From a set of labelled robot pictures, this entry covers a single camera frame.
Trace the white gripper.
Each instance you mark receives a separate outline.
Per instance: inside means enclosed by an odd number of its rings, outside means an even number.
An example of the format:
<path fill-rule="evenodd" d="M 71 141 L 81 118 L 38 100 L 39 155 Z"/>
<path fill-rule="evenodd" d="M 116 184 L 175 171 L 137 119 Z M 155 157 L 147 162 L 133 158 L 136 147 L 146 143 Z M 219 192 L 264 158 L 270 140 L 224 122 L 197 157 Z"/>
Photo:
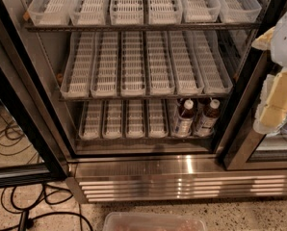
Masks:
<path fill-rule="evenodd" d="M 251 46 L 266 51 L 271 49 L 274 63 L 287 67 L 287 12 Z M 278 131 L 287 121 L 287 68 L 276 75 L 268 74 L 260 93 L 253 129 L 259 134 Z"/>

